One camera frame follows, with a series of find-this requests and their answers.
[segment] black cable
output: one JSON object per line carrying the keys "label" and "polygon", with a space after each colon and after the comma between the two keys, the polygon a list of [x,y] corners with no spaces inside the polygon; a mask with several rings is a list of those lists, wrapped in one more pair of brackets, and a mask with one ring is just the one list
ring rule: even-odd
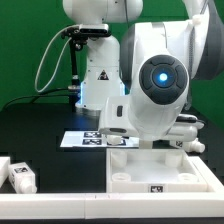
{"label": "black cable", "polygon": [[51,89],[51,90],[44,91],[44,92],[40,93],[39,95],[37,95],[36,97],[34,97],[29,103],[34,103],[41,96],[44,96],[46,94],[54,93],[54,92],[59,92],[59,91],[65,91],[65,90],[68,90],[68,88],[57,88],[57,89]]}
{"label": "black cable", "polygon": [[18,100],[24,100],[24,99],[30,99],[30,98],[36,98],[36,97],[38,97],[38,98],[47,98],[47,97],[69,97],[69,96],[71,96],[71,95],[70,94],[60,94],[60,95],[49,95],[49,96],[45,96],[45,95],[44,96],[41,96],[41,95],[22,96],[22,97],[15,98],[15,99],[9,101],[8,103],[6,103],[3,106],[2,111],[6,110],[6,108],[10,104],[12,104],[13,102],[18,101]]}
{"label": "black cable", "polygon": [[124,5],[125,5],[126,23],[127,23],[127,25],[128,25],[128,28],[129,28],[129,19],[128,19],[128,3],[127,3],[127,0],[124,0]]}
{"label": "black cable", "polygon": [[205,3],[204,3],[204,5],[203,5],[203,8],[202,8],[200,14],[204,14],[204,13],[205,13],[205,10],[206,10],[206,8],[207,8],[207,6],[208,6],[208,2],[209,2],[209,0],[206,0],[206,1],[205,1]]}

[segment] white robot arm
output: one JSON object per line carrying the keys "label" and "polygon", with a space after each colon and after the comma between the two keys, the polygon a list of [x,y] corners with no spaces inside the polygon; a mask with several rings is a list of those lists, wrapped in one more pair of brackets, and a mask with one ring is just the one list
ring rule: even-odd
{"label": "white robot arm", "polygon": [[108,99],[101,133],[148,141],[197,137],[203,124],[180,113],[192,78],[212,79],[224,70],[224,28],[213,0],[183,2],[189,20],[139,23],[125,35],[120,58],[130,94]]}
{"label": "white robot arm", "polygon": [[[66,14],[77,24],[78,32],[107,32],[107,22],[136,19],[142,0],[63,0]],[[78,111],[98,115],[108,97],[124,95],[120,80],[120,45],[113,36],[90,38],[87,44],[87,68],[81,84]]]}

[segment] printed label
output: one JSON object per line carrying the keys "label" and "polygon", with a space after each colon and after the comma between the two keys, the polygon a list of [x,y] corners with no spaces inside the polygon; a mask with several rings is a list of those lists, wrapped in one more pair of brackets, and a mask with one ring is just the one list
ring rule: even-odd
{"label": "printed label", "polygon": [[183,147],[183,142],[177,141],[176,146],[182,148]]}
{"label": "printed label", "polygon": [[158,186],[158,185],[154,185],[154,186],[149,186],[149,192],[151,193],[163,193],[164,192],[164,186]]}
{"label": "printed label", "polygon": [[98,78],[98,80],[109,80],[107,73],[103,70]]}
{"label": "printed label", "polygon": [[84,138],[102,138],[102,135],[99,132],[84,132]]}
{"label": "printed label", "polygon": [[101,139],[83,139],[83,145],[102,145]]}
{"label": "printed label", "polygon": [[28,172],[28,169],[26,167],[16,168],[14,169],[16,173],[25,173]]}

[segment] white foam block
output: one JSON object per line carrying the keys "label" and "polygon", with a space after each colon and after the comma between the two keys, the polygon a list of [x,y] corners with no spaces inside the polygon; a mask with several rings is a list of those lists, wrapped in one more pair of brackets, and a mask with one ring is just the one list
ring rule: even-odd
{"label": "white foam block", "polygon": [[84,194],[4,194],[0,219],[84,219]]}
{"label": "white foam block", "polygon": [[119,194],[87,194],[86,219],[120,218]]}
{"label": "white foam block", "polygon": [[5,182],[9,175],[8,165],[10,164],[9,157],[0,157],[0,187]]}

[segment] white tray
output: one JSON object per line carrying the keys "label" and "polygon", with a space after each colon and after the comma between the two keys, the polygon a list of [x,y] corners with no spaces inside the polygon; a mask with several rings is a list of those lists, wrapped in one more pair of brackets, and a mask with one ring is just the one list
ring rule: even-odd
{"label": "white tray", "polygon": [[208,185],[183,150],[107,151],[107,192],[207,192]]}

